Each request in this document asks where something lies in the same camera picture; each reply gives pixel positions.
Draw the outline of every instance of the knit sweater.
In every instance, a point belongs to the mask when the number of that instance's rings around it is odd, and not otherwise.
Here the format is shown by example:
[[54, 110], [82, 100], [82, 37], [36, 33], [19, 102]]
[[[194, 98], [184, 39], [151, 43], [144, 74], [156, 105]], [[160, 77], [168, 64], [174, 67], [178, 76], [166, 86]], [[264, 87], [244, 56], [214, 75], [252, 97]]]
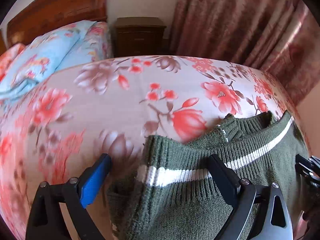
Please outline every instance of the knit sweater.
[[[296, 154], [308, 157], [308, 151], [287, 111], [279, 121], [271, 112], [245, 119], [228, 114], [210, 133], [187, 145], [150, 136], [143, 154], [135, 183], [128, 178], [108, 192], [121, 240], [213, 239], [232, 207], [226, 205], [206, 168], [211, 154], [254, 184], [277, 182], [292, 221], [303, 208], [294, 164]], [[242, 239], [249, 234], [256, 211], [257, 204]]]

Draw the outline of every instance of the floral bedspread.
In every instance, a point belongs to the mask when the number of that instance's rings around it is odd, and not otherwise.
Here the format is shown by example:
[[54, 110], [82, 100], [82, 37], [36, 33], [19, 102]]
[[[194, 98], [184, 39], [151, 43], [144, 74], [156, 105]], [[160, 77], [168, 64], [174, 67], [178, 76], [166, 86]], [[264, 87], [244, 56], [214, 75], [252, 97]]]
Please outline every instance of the floral bedspread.
[[[271, 110], [280, 118], [286, 109], [299, 120], [275, 78], [226, 61], [125, 57], [56, 72], [0, 121], [1, 215], [17, 239], [24, 239], [39, 183], [79, 176], [101, 151], [139, 152], [150, 134], [187, 142], [227, 113], [244, 118]], [[109, 237], [103, 193], [88, 210]], [[77, 239], [74, 228], [69, 230]]]

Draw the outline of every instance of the floral curtain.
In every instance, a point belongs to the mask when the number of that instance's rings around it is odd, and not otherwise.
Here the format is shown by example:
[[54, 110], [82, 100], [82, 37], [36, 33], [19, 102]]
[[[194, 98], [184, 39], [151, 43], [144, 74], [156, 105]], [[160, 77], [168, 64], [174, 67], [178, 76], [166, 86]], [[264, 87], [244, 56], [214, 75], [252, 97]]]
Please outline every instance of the floral curtain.
[[269, 72], [298, 104], [320, 79], [319, 35], [302, 0], [178, 0], [170, 50]]

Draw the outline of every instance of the screw head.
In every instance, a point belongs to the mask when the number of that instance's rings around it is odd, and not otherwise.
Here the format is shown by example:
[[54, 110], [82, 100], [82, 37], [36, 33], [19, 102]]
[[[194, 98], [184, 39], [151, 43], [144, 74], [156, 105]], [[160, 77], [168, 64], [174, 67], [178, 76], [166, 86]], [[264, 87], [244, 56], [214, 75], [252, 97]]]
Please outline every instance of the screw head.
[[274, 188], [279, 188], [279, 184], [276, 183], [276, 182], [273, 182], [271, 185], [272, 185]]
[[42, 181], [41, 183], [40, 183], [40, 187], [45, 187], [45, 186], [47, 186], [47, 182], [46, 181]]
[[76, 184], [78, 182], [78, 178], [77, 177], [72, 177], [71, 179], [69, 179], [69, 183], [70, 184]]
[[248, 185], [248, 184], [250, 183], [250, 181], [249, 181], [248, 179], [246, 179], [246, 178], [242, 178], [242, 179], [240, 180], [240, 183], [241, 183], [242, 185]]

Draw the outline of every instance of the wooden nightstand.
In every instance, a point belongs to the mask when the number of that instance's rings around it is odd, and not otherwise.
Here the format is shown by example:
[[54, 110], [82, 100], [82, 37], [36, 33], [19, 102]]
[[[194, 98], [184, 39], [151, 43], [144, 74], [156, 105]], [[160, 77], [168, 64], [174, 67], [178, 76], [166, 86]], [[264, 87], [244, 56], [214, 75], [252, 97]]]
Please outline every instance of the wooden nightstand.
[[157, 54], [166, 26], [156, 17], [118, 18], [116, 28], [116, 56]]

